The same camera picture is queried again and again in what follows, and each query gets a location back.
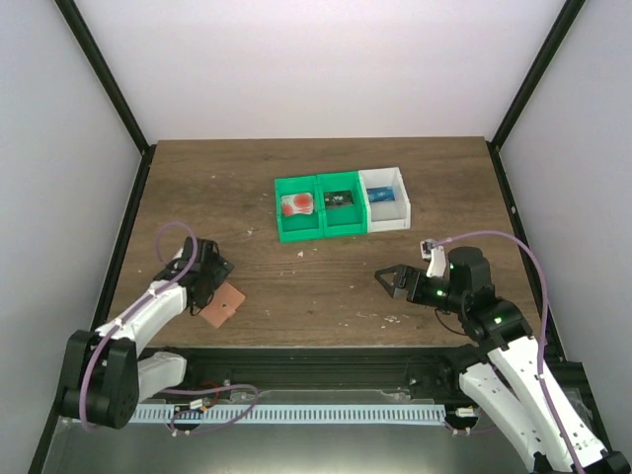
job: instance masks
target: white wall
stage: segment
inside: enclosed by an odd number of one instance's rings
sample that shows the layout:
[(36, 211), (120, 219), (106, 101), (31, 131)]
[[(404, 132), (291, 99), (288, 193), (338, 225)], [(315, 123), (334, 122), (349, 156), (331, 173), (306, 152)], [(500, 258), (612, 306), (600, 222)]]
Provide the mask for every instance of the white wall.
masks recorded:
[(491, 138), (563, 0), (78, 0), (151, 142)]
[(0, 2), (0, 471), (24, 473), (139, 159), (52, 1)]
[(563, 344), (632, 459), (632, 3), (587, 2), (502, 155)]

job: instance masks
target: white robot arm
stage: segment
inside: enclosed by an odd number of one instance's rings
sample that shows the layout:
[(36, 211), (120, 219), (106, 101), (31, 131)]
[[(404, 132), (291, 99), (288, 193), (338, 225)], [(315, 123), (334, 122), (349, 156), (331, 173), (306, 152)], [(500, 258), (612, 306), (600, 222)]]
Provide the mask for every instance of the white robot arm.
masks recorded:
[[(186, 309), (193, 314), (205, 307), (233, 270), (213, 241), (197, 239), (194, 255), (195, 247), (188, 237), (181, 252), (126, 311), (96, 331), (77, 331), (70, 337), (55, 397), (60, 415), (79, 418), (79, 406), (84, 403), (88, 422), (122, 428), (138, 402), (183, 381), (187, 361), (180, 355), (156, 353), (143, 360), (138, 358), (174, 317)], [(177, 275), (180, 279), (173, 281)], [(104, 342), (89, 373), (87, 367), (96, 355), (95, 348)], [(90, 383), (84, 397), (81, 384), (85, 377)]]
[[(434, 241), (422, 242), (426, 271), (398, 265), (375, 273), (392, 297), (458, 314), (468, 345), (455, 368), (460, 389), (492, 419), (512, 443), (529, 472), (581, 472), (561, 438), (540, 386), (545, 378), (564, 431), (585, 472), (628, 474), (619, 452), (607, 452), (584, 424), (544, 363), (537, 373), (538, 345), (526, 320), (509, 301), (496, 296), (489, 262), (473, 247), (453, 249), (445, 257)], [(449, 278), (443, 274), (449, 262)], [(499, 373), (507, 384), (499, 378)]]

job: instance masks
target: wire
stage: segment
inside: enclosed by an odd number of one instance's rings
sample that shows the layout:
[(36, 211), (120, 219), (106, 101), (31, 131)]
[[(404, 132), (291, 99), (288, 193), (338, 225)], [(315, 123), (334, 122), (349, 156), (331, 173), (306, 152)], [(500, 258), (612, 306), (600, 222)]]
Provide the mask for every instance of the wire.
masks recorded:
[(99, 341), (99, 343), (95, 347), (94, 351), (92, 352), (92, 356), (90, 357), (90, 360), (88, 361), (88, 365), (86, 366), (86, 371), (85, 371), (83, 379), (81, 381), (81, 388), (79, 390), (79, 420), (81, 421), (81, 426), (83, 427), (83, 429), (86, 432), (93, 432), (96, 429), (96, 427), (94, 425), (91, 425), (88, 422), (88, 415), (87, 415), (88, 387), (90, 386), (90, 379), (92, 378), (92, 372), (94, 371), (95, 366), (97, 365), (97, 362), (99, 361), (99, 357), (101, 356), (101, 353), (103, 352), (104, 348), (106, 347), (108, 341), (120, 329), (120, 327), (123, 324), (127, 323), (133, 317), (135, 317), (136, 314), (138, 314), (140, 309), (145, 304), (147, 304), (153, 298), (158, 297), (158, 295), (160, 295), (161, 293), (163, 293), (164, 291), (169, 289), (172, 285), (174, 285), (178, 281), (180, 281), (180, 279), (184, 275), (187, 274), (187, 272), (191, 269), (191, 267), (196, 262), (196, 256), (198, 255), (198, 239), (196, 239), (196, 235), (194, 234), (194, 231), (191, 229), (191, 227), (189, 227), (184, 222), (173, 221), (173, 222), (169, 222), (169, 223), (163, 225), (160, 228), (160, 230), (158, 230), (158, 234), (156, 236), (156, 247), (157, 248), (159, 247), (158, 244), (160, 243), (160, 238), (162, 237), (162, 233), (165, 230), (167, 230), (168, 228), (171, 228), (171, 227), (184, 227), (187, 230), (187, 232), (189, 232), (189, 235), (191, 236), (191, 238), (193, 240), (193, 245), (194, 245), (193, 253), (191, 255), (191, 259), (185, 265), (185, 267), (176, 276), (173, 277), (173, 279), (171, 279), (170, 281), (167, 281), (166, 283), (160, 285), (155, 290), (155, 295), (153, 295), (153, 294), (146, 294), (144, 297), (142, 297), (138, 301), (136, 301), (133, 304), (133, 306), (131, 306), (131, 308), (129, 308), (129, 310), (126, 312), (126, 314), (120, 318), (120, 326), (113, 326), (108, 331), (108, 333)]
[(448, 428), (451, 432), (456, 433), (457, 435), (466, 435), (466, 436), (486, 435), (486, 434), (493, 433), (493, 432), (498, 430), (498, 427), (496, 427), (496, 426), (489, 427), (489, 428), (483, 428), (481, 430), (476, 430), (476, 425), (475, 425), (474, 428), (468, 432), (467, 430), (458, 430), (457, 428), (455, 428), (454, 426), (452, 426), (448, 422), (443, 422), (443, 423), (445, 424), (446, 428)]
[(174, 426), (174, 424), (176, 423), (176, 420), (178, 420), (178, 418), (182, 417), (183, 415), (185, 415), (187, 413), (197, 413), (198, 412), (197, 410), (183, 410), (182, 412), (174, 413), (174, 416), (171, 417), (171, 420), (169, 421), (169, 428), (171, 430), (172, 435), (173, 436), (177, 436), (177, 435), (205, 435), (205, 434), (208, 434), (208, 433), (212, 433), (212, 432), (217, 432), (219, 430), (223, 430), (224, 428), (232, 427), (238, 421), (242, 420), (243, 418), (246, 418), (248, 416), (248, 414), (255, 409), (255, 406), (259, 402), (259, 390), (257, 390), (257, 387), (255, 387), (254, 385), (250, 385), (250, 384), (247, 384), (247, 383), (228, 385), (228, 386), (225, 386), (225, 387), (207, 388), (205, 390), (178, 390), (178, 389), (173, 389), (173, 388), (169, 388), (169, 389), (163, 390), (161, 393), (168, 393), (170, 395), (210, 395), (210, 394), (213, 394), (213, 393), (221, 393), (221, 392), (227, 392), (227, 391), (230, 391), (230, 390), (239, 390), (239, 389), (250, 390), (251, 392), (253, 392), (253, 394), (255, 396), (251, 400), (251, 402), (248, 405), (248, 407), (243, 412), (241, 412), (239, 415), (237, 415), (235, 418), (229, 420), (226, 423), (223, 423), (223, 424), (219, 425), (218, 427), (213, 427), (213, 428), (209, 428), (209, 429), (206, 429), (206, 430), (182, 431), (182, 430), (178, 430)]
[(560, 414), (555, 408), (555, 404), (553, 403), (553, 397), (551, 396), (551, 393), (549, 392), (549, 389), (546, 385), (546, 380), (544, 379), (544, 376), (543, 376), (544, 374), (544, 348), (546, 347), (546, 323), (548, 321), (548, 316), (549, 316), (549, 311), (548, 311), (549, 299), (548, 299), (548, 290), (546, 287), (546, 281), (544, 279), (544, 271), (542, 270), (540, 263), (535, 258), (535, 255), (533, 254), (533, 252), (531, 252), (531, 249), (529, 249), (526, 246), (526, 244), (524, 244), (524, 242), (522, 242), (521, 240), (519, 240), (512, 234), (508, 234), (507, 232), (501, 232), (500, 230), (477, 230), (474, 232), (467, 232), (465, 234), (457, 235), (455, 237), (448, 237), (446, 239), (440, 240), (436, 242), (436, 245), (437, 246), (446, 245), (452, 242), (456, 242), (458, 240), (467, 239), (469, 237), (477, 237), (481, 235), (498, 235), (500, 237), (505, 237), (506, 239), (511, 240), (524, 251), (524, 253), (529, 257), (529, 259), (531, 259), (531, 261), (533, 262), (533, 266), (535, 267), (535, 270), (537, 271), (537, 275), (540, 278), (540, 286), (542, 286), (542, 324), (540, 328), (540, 337), (538, 340), (538, 347), (537, 347), (537, 360), (536, 360), (537, 373), (538, 373), (537, 378), (538, 378), (538, 381), (540, 382), (540, 387), (542, 388), (542, 394), (544, 395), (546, 404), (549, 408), (549, 411), (551, 412), (551, 416), (553, 417), (553, 420), (555, 420), (555, 424), (557, 425), (557, 428), (560, 430), (560, 435), (562, 439), (564, 440), (564, 443), (566, 444), (566, 448), (569, 450), (569, 454), (571, 455), (571, 459), (573, 459), (573, 462), (575, 463), (575, 468), (577, 469), (578, 474), (586, 474), (584, 467), (582, 467), (582, 464), (580, 464), (580, 459), (577, 455), (577, 452), (575, 451), (575, 448), (573, 447), (573, 444), (571, 443), (569, 434), (566, 432), (566, 429), (564, 428), (564, 424), (562, 423)]
[(438, 314), (439, 314), (438, 308), (435, 308), (435, 309), (434, 309), (434, 316), (436, 316), (436, 319), (437, 319), (438, 323), (439, 323), (441, 326), (443, 326), (445, 329), (447, 329), (450, 333), (454, 333), (454, 334), (457, 334), (457, 335), (459, 335), (459, 336), (467, 336), (467, 334), (465, 334), (465, 333), (461, 333), (460, 331), (456, 331), (455, 329), (450, 328), (447, 324), (445, 324), (445, 323), (441, 320), (441, 318), (439, 317), (439, 315), (438, 315)]

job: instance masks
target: blue object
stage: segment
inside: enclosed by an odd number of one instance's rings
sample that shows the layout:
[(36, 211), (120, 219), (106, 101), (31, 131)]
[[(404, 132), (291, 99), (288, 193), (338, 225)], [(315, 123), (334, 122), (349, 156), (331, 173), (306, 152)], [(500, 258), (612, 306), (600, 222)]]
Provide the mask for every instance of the blue object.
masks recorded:
[(372, 188), (370, 190), (366, 190), (366, 194), (368, 195), (369, 202), (387, 202), (395, 200), (393, 188), (390, 186), (385, 186), (384, 188)]

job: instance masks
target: wooden table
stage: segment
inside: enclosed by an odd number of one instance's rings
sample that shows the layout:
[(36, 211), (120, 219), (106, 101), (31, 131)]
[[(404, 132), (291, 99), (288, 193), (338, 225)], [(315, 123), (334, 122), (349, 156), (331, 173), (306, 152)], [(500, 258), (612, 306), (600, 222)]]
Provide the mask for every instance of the wooden table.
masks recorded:
[[(291, 244), (277, 234), (274, 179), (399, 166), (412, 227)], [(511, 232), (485, 142), (463, 138), (161, 141), (125, 256), (111, 317), (161, 269), (154, 239), (172, 220), (218, 242), (235, 265), (229, 281), (246, 294), (237, 314), (215, 330), (182, 314), (154, 346), (442, 346), (467, 338), (443, 329), (430, 308), (393, 300), (373, 278), (395, 264), (423, 266), (420, 240), (477, 229)], [(162, 249), (173, 255), (185, 231)], [(514, 244), (482, 237), (499, 295), (539, 319)], [(453, 315), (446, 324), (460, 329)]]

